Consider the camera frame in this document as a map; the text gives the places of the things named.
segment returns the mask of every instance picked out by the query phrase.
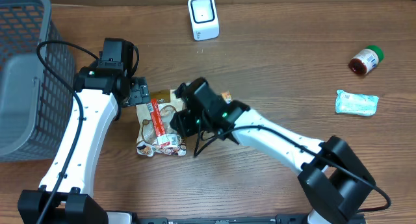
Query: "white device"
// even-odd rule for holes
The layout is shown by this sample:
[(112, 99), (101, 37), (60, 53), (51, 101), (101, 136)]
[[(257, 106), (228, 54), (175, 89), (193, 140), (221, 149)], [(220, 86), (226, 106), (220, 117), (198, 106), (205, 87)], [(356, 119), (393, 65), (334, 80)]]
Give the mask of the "white device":
[(220, 34), (214, 0), (188, 0), (188, 9), (195, 40), (208, 40)]

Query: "gray plastic basket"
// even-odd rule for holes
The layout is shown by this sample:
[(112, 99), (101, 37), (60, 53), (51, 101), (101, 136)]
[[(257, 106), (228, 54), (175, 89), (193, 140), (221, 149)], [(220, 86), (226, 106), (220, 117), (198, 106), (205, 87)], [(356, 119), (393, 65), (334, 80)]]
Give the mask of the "gray plastic basket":
[[(71, 93), (36, 56), (44, 40), (61, 40), (49, 0), (0, 0), (0, 162), (54, 157), (68, 124)], [(49, 44), (42, 56), (72, 85), (68, 46)]]

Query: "wooden table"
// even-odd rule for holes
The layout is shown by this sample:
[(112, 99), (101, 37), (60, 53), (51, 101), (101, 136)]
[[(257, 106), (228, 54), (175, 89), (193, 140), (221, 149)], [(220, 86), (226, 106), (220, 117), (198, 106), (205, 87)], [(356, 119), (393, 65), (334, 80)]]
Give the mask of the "wooden table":
[[(220, 36), (192, 39), (186, 6), (54, 8), (62, 37), (95, 53), (105, 37), (138, 45), (136, 75), (151, 90), (204, 76), (272, 121), (300, 134), (345, 139), (392, 198), (368, 223), (414, 223), (416, 210), (415, 2), (220, 5)], [(367, 45), (385, 60), (366, 77), (347, 67)], [(77, 69), (90, 64), (74, 51)], [(337, 90), (380, 97), (371, 118), (335, 114)], [(309, 212), (296, 176), (252, 149), (217, 141), (198, 158), (138, 156), (135, 108), (123, 110), (99, 158), (94, 199), (139, 217), (274, 216)], [(51, 160), (0, 164), (0, 223), (21, 223), (17, 201)], [(375, 192), (364, 207), (384, 204)]]

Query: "black bracket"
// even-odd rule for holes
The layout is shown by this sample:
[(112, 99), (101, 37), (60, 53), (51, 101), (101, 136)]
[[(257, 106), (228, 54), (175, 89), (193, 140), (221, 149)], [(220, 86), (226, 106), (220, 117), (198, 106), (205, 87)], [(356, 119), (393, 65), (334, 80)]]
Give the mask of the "black bracket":
[[(181, 84), (175, 91), (176, 97), (182, 98), (186, 110), (174, 114), (170, 126), (181, 136), (187, 137), (201, 131), (221, 134), (232, 129), (234, 122), (250, 107), (239, 101), (227, 104), (221, 95), (216, 95), (208, 82), (200, 77), (190, 84)], [(232, 134), (221, 136), (237, 143)]]
[[(322, 157), (335, 162), (369, 183), (376, 184), (367, 168), (344, 140), (332, 136), (320, 146)], [(330, 178), (327, 178), (322, 172), (325, 166), (327, 165), (318, 158), (313, 159), (309, 164), (303, 164), (302, 172), (298, 175), (299, 183), (312, 208), (323, 218), (330, 223), (348, 223), (356, 215), (358, 208), (372, 188), (338, 169)]]
[(131, 94), (122, 107), (135, 106), (150, 102), (149, 87), (144, 77), (131, 78)]
[[(38, 191), (23, 190), (18, 201), (18, 210), (24, 224), (35, 224), (51, 192), (44, 188)], [(65, 201), (65, 208), (58, 208)], [(103, 224), (108, 223), (106, 211), (87, 194), (79, 194), (79, 188), (70, 193), (57, 192), (49, 207), (44, 223)]]

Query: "food package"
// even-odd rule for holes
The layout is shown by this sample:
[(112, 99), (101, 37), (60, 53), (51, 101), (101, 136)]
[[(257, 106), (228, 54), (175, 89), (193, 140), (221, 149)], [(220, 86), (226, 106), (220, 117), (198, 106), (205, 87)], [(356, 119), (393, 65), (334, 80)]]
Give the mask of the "food package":
[(170, 126), (170, 120), (174, 114), (185, 108), (184, 102), (176, 98), (174, 91), (152, 92), (150, 93), (151, 103), (136, 106), (140, 123), (136, 141), (138, 154), (146, 156), (153, 156), (155, 153), (186, 155), (187, 147), (184, 139)]
[(377, 96), (352, 94), (343, 90), (338, 90), (337, 94), (335, 100), (336, 113), (372, 116), (377, 111)]

